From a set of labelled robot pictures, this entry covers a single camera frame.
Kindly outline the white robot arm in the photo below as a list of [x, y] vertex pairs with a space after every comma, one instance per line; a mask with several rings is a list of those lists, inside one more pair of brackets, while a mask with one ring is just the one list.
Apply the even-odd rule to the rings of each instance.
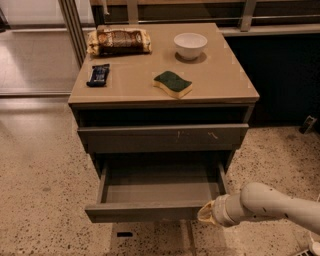
[[222, 195], [198, 212], [199, 221], [224, 227], [241, 222], [287, 219], [320, 234], [320, 203], [285, 195], [262, 183], [248, 183], [240, 193]]

